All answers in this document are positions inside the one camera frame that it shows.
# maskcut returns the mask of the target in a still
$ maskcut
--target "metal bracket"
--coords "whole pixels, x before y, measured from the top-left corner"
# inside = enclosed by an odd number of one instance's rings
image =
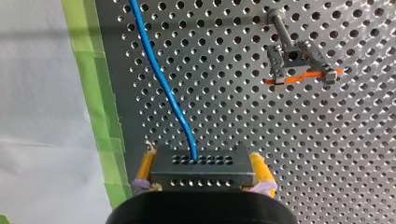
[[[300,41],[297,44],[290,39],[285,26],[285,14],[273,10],[268,14],[268,23],[276,27],[282,46],[273,45],[268,48],[271,62],[271,73],[274,75],[275,85],[285,83],[284,69],[309,65],[314,71],[324,72],[325,85],[332,85],[337,79],[337,73],[327,64],[318,48],[312,41]]]
[[[325,85],[335,84],[337,79],[337,73],[327,63],[320,50],[310,40],[299,41],[297,45],[300,49],[304,50],[304,58],[311,65],[311,69],[314,71],[322,71],[325,73],[324,83]]]
[[[188,150],[160,147],[151,182],[173,190],[236,190],[253,185],[255,175],[246,147],[203,150],[199,154],[199,160],[192,161]]]

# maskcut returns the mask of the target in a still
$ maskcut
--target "white surface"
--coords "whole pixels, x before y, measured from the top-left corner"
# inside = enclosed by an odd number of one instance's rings
[[[0,214],[89,224],[110,212],[61,1],[0,1]]]

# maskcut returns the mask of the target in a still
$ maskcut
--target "metal clamp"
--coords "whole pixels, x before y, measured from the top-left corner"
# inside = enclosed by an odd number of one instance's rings
[[[275,85],[285,83],[285,69],[310,66],[311,70],[323,72],[325,85],[332,85],[337,79],[337,73],[326,62],[318,48],[310,40],[294,43],[285,26],[285,13],[279,9],[268,14],[268,22],[277,30],[282,45],[268,47],[268,58]]]

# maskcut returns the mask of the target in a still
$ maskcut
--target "metal block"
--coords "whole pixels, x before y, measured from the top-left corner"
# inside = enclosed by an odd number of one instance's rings
[[[200,151],[192,161],[188,150],[161,147],[151,169],[151,182],[163,189],[235,190],[251,186],[254,173],[245,147]]]

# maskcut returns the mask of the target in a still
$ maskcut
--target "bolt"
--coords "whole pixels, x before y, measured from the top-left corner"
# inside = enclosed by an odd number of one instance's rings
[[[275,45],[274,49],[275,49],[275,51],[281,51],[282,47],[280,45]]]
[[[311,47],[311,43],[309,43],[309,40],[305,40],[305,41],[304,41],[304,46],[305,46],[306,48]]]

